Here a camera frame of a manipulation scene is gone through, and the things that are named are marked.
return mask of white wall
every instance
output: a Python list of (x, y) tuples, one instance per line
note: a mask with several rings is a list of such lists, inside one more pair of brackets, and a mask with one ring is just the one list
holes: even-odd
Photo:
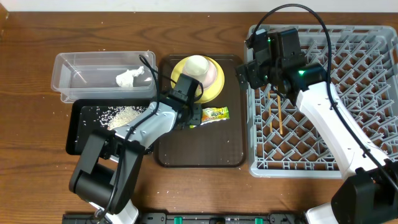
[(293, 2), (317, 12), (398, 12), (398, 0), (0, 0), (8, 11), (132, 12), (264, 12)]

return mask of white cup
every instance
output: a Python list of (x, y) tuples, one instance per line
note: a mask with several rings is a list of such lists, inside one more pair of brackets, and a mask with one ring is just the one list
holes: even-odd
[(192, 55), (185, 62), (183, 73), (203, 83), (209, 70), (209, 62), (201, 55)]

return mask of white plastic crate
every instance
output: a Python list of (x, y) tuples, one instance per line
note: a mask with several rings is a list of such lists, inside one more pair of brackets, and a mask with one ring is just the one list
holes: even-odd
[[(249, 30), (251, 35), (255, 26)], [(298, 30), (307, 63), (327, 67), (326, 36), (321, 26), (262, 25), (272, 30)], [(394, 161), (398, 159), (398, 130), (388, 78), (398, 73), (398, 38), (387, 26), (327, 26), (332, 48), (332, 82), (348, 111), (369, 138)], [(252, 50), (244, 46), (244, 60), (252, 60)], [(337, 164), (312, 123), (289, 100), (282, 100), (284, 134), (279, 133), (277, 95), (267, 95), (269, 86), (248, 90), (248, 161), (255, 177), (308, 177), (340, 179)]]

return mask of clear plastic container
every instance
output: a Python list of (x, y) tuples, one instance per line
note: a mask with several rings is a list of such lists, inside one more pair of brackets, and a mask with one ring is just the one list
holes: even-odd
[[(51, 89), (61, 93), (61, 100), (152, 98), (155, 83), (150, 70), (139, 60), (143, 55), (155, 68), (155, 54), (145, 52), (60, 53), (55, 58)], [(134, 78), (133, 87), (122, 88), (116, 76), (144, 66), (144, 73)]]

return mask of pile of white grains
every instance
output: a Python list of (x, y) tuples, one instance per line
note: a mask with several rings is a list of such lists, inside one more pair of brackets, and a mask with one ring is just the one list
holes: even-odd
[(110, 106), (108, 109), (99, 118), (102, 127), (107, 127), (108, 130), (127, 124), (145, 110), (141, 106)]

